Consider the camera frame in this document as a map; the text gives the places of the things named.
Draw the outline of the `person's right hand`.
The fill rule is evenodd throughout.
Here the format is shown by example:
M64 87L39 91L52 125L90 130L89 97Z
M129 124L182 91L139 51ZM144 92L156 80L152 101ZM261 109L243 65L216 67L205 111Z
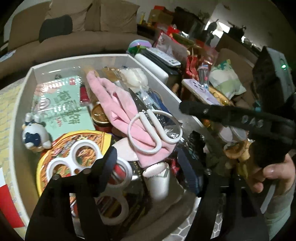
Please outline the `person's right hand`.
M286 154L282 163L271 164L263 169L250 158L247 161L247 171L247 183L254 193L261 193L264 189L263 182L269 179L278 181L274 195L280 196L290 190L295 181L295 165L289 154Z

